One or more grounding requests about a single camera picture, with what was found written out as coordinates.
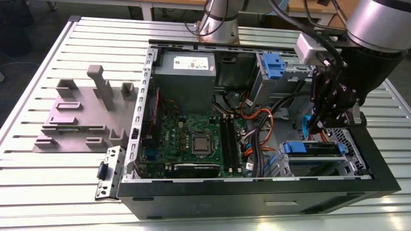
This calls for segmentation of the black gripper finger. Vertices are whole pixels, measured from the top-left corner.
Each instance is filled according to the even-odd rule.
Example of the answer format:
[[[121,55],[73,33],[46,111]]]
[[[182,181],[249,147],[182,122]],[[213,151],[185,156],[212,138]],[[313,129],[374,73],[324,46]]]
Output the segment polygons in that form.
[[[365,126],[366,119],[361,111],[346,110],[342,112],[316,113],[316,133],[328,128],[348,128],[352,126]]]
[[[322,129],[321,119],[325,116],[326,110],[326,95],[329,88],[328,73],[316,68],[312,72],[310,97],[312,116],[308,121],[308,133],[317,134]]]

